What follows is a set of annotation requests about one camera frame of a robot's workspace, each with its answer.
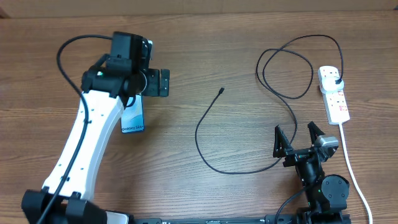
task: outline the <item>white cord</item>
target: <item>white cord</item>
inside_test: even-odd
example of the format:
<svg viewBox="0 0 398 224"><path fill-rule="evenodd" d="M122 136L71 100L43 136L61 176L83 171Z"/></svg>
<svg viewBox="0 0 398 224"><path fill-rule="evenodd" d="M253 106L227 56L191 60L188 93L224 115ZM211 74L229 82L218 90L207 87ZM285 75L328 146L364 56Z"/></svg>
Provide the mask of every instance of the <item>white cord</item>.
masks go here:
<svg viewBox="0 0 398 224"><path fill-rule="evenodd" d="M346 147L346 139L344 137L344 131L343 131L343 125L341 123L339 123L338 127L340 128L341 143L343 144L343 151L344 151L344 156L346 158L346 163L347 163L349 174L351 175L351 178L352 178L352 180L354 182L354 186L355 186L356 191L358 191L358 194L361 197L361 199L362 199L362 201L363 201L363 203L364 203L364 205L366 207L366 211L368 212L368 216L369 216L369 224L373 224L373 217L372 217L371 208L369 207L368 202L365 199L365 196L362 194L361 189L359 189L358 183L356 182L353 170L351 168L351 164L349 163L347 147Z"/></svg>

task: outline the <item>wooden table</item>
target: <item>wooden table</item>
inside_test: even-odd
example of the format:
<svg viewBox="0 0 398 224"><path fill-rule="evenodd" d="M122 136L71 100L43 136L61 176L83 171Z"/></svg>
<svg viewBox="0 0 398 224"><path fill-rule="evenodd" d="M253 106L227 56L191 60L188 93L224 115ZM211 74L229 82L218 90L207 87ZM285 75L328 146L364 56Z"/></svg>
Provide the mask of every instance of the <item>wooden table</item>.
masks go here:
<svg viewBox="0 0 398 224"><path fill-rule="evenodd" d="M60 75L55 54L81 34L120 30L155 43L152 68L171 71L170 96L145 98L146 131L121 134L117 124L96 181L95 203L136 217L261 217L277 211L301 189L293 167L278 164L253 175L222 175L209 169L195 147L194 132L220 87L225 87L199 130L204 156L218 169L249 171L268 166L274 127L288 138L294 126L287 108L254 76L261 52L307 34L327 34L341 45L351 120L345 127L351 163L375 223L398 222L398 13L309 12L202 16L86 17L0 20L0 223L24 223L26 189L39 190L56 164L75 120L78 97ZM65 49L63 66L80 85L82 73L108 40L79 40ZM314 37L289 49L314 69L340 67L332 41ZM307 123L327 123L316 77L310 91L288 102L296 112L294 147L308 147ZM281 53L267 68L271 85L286 95L303 92L309 66ZM323 164L326 174L351 178L341 148ZM284 212L305 206L302 196ZM366 212L351 184L353 223Z"/></svg>

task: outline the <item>power strip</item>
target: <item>power strip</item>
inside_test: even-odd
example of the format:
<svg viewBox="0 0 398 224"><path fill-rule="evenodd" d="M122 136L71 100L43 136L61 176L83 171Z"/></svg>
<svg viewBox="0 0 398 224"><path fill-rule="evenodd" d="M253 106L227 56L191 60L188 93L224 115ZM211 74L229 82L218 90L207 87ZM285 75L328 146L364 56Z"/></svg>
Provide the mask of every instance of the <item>power strip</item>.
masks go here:
<svg viewBox="0 0 398 224"><path fill-rule="evenodd" d="M373 217L371 209L365 196L362 194L361 189L356 182L354 172L349 163L346 140L344 137L343 123L349 120L349 113L347 107L347 101L343 92L344 82L336 84L335 80L339 78L338 69L332 66L322 66L318 70L319 87L323 95L323 101L325 103L326 115L328 116L329 124L338 124L341 133L341 143L343 145L344 157L346 159L349 174L353 180L355 189L358 191L361 197L366 211L368 212L369 224L373 224Z"/></svg>

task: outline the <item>white extension cord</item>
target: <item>white extension cord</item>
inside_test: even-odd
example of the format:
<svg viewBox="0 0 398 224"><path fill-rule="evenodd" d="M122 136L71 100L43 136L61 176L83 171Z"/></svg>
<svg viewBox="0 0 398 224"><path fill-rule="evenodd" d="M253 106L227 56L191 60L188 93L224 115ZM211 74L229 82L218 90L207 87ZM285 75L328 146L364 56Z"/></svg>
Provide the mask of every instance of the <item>white extension cord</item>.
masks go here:
<svg viewBox="0 0 398 224"><path fill-rule="evenodd" d="M336 84L335 80L339 79L338 69L332 66L322 66L318 70L318 78L320 83L320 89L323 95L323 101L325 102L326 115L328 116L329 124L338 124L341 134L341 143L343 145L344 157L346 159L349 174L353 180L356 191L361 197L366 211L368 212L369 224L373 224L373 217L371 208L362 194L361 189L356 182L353 169L349 163L346 139L344 137L343 123L349 120L349 113L347 102L344 96L343 88L344 83Z"/></svg>

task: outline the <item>white power strip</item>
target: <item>white power strip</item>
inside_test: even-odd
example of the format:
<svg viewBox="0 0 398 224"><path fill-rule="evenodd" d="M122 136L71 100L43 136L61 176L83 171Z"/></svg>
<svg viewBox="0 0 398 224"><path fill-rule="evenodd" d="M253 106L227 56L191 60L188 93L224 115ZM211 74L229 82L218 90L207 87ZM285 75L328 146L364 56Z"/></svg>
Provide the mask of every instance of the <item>white power strip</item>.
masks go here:
<svg viewBox="0 0 398 224"><path fill-rule="evenodd" d="M322 66L318 70L319 86L325 102L326 115L328 116L329 124L338 124L341 133L341 143L343 145L344 157L346 159L349 174L353 180L355 189L361 197L366 211L368 212L369 224L373 224L373 217L371 209L365 196L362 194L361 189L356 182L354 172L349 163L346 141L343 131L343 123L349 120L349 113L346 98L344 96L343 88L344 82L336 84L335 80L339 78L338 69L332 66Z"/></svg>

